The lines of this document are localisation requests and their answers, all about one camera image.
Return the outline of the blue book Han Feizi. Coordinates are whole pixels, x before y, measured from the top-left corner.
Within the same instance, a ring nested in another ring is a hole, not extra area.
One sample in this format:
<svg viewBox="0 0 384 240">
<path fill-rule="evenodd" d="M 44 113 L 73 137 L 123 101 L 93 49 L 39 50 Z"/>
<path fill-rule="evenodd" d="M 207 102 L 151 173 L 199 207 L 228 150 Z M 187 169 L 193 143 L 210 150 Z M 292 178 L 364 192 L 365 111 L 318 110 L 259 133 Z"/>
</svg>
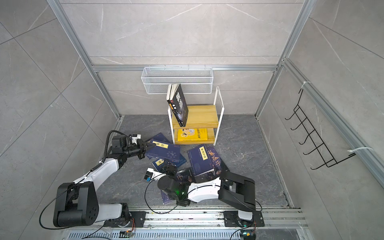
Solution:
<svg viewBox="0 0 384 240">
<path fill-rule="evenodd" d="M 154 168 L 158 171 L 161 172 L 165 166 L 174 166 L 177 169 L 181 167 L 183 164 L 187 162 L 186 158 L 181 156 L 179 160 L 169 160 L 169 159 L 159 159 L 159 158 L 154 158 L 152 161 L 152 165 Z"/>
</svg>

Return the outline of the navy book Yi Jing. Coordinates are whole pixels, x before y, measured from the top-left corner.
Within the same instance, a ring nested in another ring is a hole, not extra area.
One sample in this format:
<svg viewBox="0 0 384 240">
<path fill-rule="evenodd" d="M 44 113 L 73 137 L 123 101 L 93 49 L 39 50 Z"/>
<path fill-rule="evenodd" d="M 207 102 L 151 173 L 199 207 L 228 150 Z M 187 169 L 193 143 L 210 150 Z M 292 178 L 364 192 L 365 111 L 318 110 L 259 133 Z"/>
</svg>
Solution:
<svg viewBox="0 0 384 240">
<path fill-rule="evenodd" d="M 167 159 L 173 162 L 179 162 L 181 160 L 181 147 L 178 145 L 161 142 L 158 140 L 150 140 L 150 143 L 155 144 L 153 149 L 146 151 L 146 157 Z"/>
</svg>

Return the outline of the black wolf book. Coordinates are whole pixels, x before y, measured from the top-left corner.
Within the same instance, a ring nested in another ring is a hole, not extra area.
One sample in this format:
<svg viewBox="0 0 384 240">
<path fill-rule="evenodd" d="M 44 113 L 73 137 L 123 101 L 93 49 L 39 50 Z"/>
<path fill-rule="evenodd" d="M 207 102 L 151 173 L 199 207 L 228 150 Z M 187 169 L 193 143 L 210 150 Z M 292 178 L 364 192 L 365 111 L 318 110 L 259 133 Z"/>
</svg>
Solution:
<svg viewBox="0 0 384 240">
<path fill-rule="evenodd" d="M 181 84 L 173 84 L 171 100 L 179 125 L 185 127 L 187 125 L 189 109 Z"/>
</svg>

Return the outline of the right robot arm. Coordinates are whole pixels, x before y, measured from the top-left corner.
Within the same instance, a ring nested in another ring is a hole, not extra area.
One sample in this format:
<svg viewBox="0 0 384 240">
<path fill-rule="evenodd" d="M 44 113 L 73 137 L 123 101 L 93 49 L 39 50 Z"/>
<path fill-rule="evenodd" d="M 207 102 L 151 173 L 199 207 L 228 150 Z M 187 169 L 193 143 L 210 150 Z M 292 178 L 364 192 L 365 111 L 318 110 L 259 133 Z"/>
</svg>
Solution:
<svg viewBox="0 0 384 240">
<path fill-rule="evenodd" d="M 259 210 L 255 200 L 255 181 L 231 172 L 223 172 L 219 177 L 197 183 L 191 168 L 178 170 L 166 165 L 158 172 L 148 169 L 148 181 L 157 181 L 158 188 L 176 205 L 187 207 L 190 203 L 205 200 L 219 200 L 238 210 L 238 218 L 252 221 Z"/>
</svg>

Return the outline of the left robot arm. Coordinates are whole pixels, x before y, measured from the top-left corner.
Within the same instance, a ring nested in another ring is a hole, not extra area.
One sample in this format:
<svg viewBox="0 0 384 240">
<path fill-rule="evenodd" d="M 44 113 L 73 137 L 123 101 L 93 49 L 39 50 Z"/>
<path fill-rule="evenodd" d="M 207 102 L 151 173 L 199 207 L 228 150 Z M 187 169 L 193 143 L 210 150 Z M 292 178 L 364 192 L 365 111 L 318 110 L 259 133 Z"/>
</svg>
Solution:
<svg viewBox="0 0 384 240">
<path fill-rule="evenodd" d="M 56 228 L 91 226 L 103 222 L 108 226 L 125 227 L 132 215 L 126 203 L 100 204 L 97 189 L 113 173 L 117 172 L 128 158 L 143 159 L 145 153 L 156 145 L 141 140 L 140 135 L 107 137 L 102 160 L 79 179 L 58 187 L 55 200 L 53 224 Z"/>
</svg>

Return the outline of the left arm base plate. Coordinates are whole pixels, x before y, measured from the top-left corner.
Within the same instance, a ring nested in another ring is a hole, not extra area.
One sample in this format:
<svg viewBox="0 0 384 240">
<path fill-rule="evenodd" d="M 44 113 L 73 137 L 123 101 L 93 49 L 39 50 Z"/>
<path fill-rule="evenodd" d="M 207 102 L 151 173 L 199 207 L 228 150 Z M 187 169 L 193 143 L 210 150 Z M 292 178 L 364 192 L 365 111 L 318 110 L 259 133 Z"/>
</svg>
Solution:
<svg viewBox="0 0 384 240">
<path fill-rule="evenodd" d="M 104 227 L 112 228 L 143 228 L 146 220 L 146 212 L 130 212 L 130 216 L 126 218 L 106 220 Z"/>
</svg>

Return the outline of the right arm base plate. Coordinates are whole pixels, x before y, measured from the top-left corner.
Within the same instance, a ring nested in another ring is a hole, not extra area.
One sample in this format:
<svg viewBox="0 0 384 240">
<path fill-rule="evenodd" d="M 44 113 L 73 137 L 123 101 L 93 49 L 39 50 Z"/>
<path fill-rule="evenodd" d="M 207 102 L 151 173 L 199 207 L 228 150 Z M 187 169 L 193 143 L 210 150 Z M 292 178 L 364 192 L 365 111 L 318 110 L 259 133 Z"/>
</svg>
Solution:
<svg viewBox="0 0 384 240">
<path fill-rule="evenodd" d="M 224 211 L 226 227 L 264 227 L 265 222 L 261 212 Z"/>
</svg>

